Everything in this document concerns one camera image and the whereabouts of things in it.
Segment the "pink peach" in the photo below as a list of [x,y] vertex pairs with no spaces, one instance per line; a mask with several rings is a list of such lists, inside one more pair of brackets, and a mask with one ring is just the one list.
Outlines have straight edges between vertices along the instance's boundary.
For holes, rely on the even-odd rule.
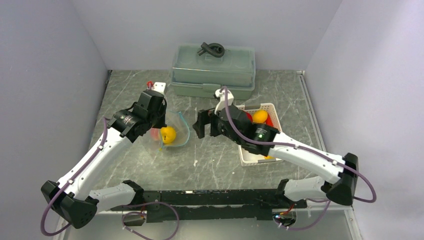
[[162,142],[162,135],[161,135],[161,130],[158,128],[152,128],[150,129],[150,137],[153,141],[155,142]]

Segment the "clear zip top bag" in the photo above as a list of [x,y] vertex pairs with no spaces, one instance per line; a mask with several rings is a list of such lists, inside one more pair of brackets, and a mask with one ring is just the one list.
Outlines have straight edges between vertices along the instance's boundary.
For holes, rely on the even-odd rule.
[[171,126],[176,130],[175,141],[171,144],[163,144],[163,142],[153,141],[149,130],[145,143],[150,150],[160,151],[165,148],[182,147],[188,142],[190,137],[189,126],[180,111],[167,111],[165,115],[165,123],[167,126]]

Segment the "yellow apple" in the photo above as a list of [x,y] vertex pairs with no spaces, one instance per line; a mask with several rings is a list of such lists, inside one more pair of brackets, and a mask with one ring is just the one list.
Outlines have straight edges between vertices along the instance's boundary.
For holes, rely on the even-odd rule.
[[162,143],[165,145],[169,145],[175,141],[177,137],[177,132],[172,126],[166,126],[160,129],[160,136]]

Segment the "white perforated plastic basket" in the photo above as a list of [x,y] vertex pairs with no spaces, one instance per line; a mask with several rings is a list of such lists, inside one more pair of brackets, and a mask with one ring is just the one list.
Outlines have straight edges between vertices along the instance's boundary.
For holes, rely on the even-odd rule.
[[[267,111],[268,115],[270,115],[271,117],[274,128],[278,129],[280,132],[283,131],[276,108],[273,103],[261,103],[260,105],[237,105],[236,107],[251,114],[251,116],[258,110]],[[264,159],[263,155],[249,153],[248,151],[244,150],[240,146],[238,147],[238,152],[240,157],[240,164],[242,167],[250,167],[250,166],[257,166],[257,165],[264,165],[264,164],[271,164],[271,163],[280,163],[284,161],[283,159],[280,159],[280,158]]]

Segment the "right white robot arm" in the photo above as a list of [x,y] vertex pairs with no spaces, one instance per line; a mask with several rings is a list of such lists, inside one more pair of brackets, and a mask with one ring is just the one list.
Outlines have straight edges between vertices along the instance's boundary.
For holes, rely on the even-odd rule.
[[301,180],[283,179],[275,194],[276,203],[287,208],[303,199],[328,199],[336,204],[351,206],[358,181],[359,159],[353,153],[331,154],[301,143],[277,128],[265,123],[253,123],[247,113],[236,106],[215,112],[200,110],[193,129],[198,138],[223,135],[254,155],[281,159],[302,167],[316,176]]

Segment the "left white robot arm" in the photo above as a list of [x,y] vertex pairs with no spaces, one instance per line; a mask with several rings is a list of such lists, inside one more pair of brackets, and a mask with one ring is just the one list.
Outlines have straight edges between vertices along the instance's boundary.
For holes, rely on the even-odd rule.
[[167,101],[162,92],[146,89],[131,107],[117,111],[111,119],[103,119],[103,132],[84,157],[58,181],[46,181],[41,192],[48,205],[40,223],[44,235],[49,210],[53,210],[68,226],[80,229],[104,210],[127,206],[139,209],[144,203],[144,189],[132,180],[100,190],[94,185],[103,172],[127,147],[150,129],[165,127]]

